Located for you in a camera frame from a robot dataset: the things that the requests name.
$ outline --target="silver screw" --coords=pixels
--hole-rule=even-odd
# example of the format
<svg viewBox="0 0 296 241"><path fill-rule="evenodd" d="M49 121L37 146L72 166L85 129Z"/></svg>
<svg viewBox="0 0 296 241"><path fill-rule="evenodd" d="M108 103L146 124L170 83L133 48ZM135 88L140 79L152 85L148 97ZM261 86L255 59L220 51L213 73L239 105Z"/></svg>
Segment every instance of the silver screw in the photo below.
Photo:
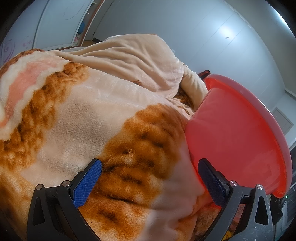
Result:
<svg viewBox="0 0 296 241"><path fill-rule="evenodd" d="M257 188L260 189L260 190L263 190L263 186L261 184L258 184Z"/></svg>
<svg viewBox="0 0 296 241"><path fill-rule="evenodd" d="M233 187L236 187L237 186L237 182L236 181L230 181L229 184Z"/></svg>
<svg viewBox="0 0 296 241"><path fill-rule="evenodd" d="M62 185L63 185L63 187L67 187L67 186L70 185L70 182L69 181L64 181Z"/></svg>
<svg viewBox="0 0 296 241"><path fill-rule="evenodd" d="M40 190L42 188L42 184L38 184L37 186L36 186L36 190Z"/></svg>

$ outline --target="pink patch on blanket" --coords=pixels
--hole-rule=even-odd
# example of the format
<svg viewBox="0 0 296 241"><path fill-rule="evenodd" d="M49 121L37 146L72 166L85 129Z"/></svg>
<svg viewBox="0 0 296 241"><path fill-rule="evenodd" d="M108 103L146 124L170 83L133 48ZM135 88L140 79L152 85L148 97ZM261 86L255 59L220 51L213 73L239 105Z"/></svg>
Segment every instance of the pink patch on blanket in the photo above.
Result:
<svg viewBox="0 0 296 241"><path fill-rule="evenodd" d="M44 59L27 63L26 69L21 71L14 82L9 86L9 94L5 106L6 118L0 122L0 127L4 127L13 115L15 105L23 98L24 92L32 85L36 84L37 77L49 68L55 68L55 59Z"/></svg>

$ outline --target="blue gripper pad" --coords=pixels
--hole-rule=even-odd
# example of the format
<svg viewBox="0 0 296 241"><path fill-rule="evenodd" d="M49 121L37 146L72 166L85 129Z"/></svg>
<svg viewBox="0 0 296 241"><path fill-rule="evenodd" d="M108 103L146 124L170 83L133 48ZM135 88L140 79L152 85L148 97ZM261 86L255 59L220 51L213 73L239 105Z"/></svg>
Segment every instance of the blue gripper pad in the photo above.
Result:
<svg viewBox="0 0 296 241"><path fill-rule="evenodd" d="M76 208L85 204L101 173L102 162L100 160L96 160L73 191L73 203Z"/></svg>
<svg viewBox="0 0 296 241"><path fill-rule="evenodd" d="M198 162L197 169L198 174L209 191L214 203L218 206L224 207L227 201L227 191L223 184L219 181L219 177L217 177L217 175L219 175L218 172L205 158Z"/></svg>

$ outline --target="beige blanket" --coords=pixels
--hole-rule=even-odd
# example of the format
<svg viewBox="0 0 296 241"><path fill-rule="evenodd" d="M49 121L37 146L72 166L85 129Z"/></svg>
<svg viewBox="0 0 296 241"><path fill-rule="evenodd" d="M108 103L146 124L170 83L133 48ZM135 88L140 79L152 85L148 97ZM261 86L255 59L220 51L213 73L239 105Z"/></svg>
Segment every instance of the beige blanket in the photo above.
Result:
<svg viewBox="0 0 296 241"><path fill-rule="evenodd" d="M206 92L156 35L20 53L0 69L0 208L25 240L35 186L97 157L102 175L79 210L102 241L190 240L211 198L184 128Z"/></svg>

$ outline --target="red plastic basin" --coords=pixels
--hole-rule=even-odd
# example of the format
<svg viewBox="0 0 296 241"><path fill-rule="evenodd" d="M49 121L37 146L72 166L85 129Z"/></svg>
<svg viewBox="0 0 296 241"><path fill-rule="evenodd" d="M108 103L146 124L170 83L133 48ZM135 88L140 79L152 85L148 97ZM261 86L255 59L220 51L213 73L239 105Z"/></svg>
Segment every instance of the red plastic basin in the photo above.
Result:
<svg viewBox="0 0 296 241"><path fill-rule="evenodd" d="M212 74L205 84L209 92L185 130L195 169L207 158L228 180L262 184L267 194L282 198L291 185L292 161L272 114L232 79Z"/></svg>

